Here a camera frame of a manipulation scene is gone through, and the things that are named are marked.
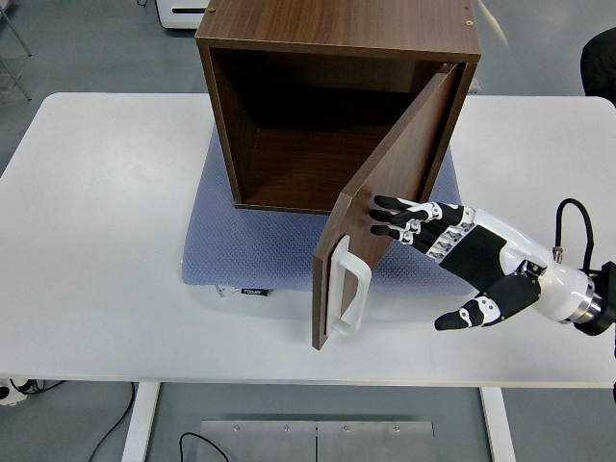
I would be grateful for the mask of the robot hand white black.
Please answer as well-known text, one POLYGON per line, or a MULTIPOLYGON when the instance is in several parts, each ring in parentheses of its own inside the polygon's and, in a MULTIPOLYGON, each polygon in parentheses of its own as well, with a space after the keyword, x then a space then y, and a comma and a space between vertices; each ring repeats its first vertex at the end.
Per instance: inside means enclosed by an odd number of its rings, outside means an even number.
POLYGON ((544 317, 578 325, 593 319, 594 285, 579 269, 490 214, 441 202, 418 203, 378 195, 371 231, 408 244, 477 294, 440 316, 436 329, 491 326, 532 307, 544 317))

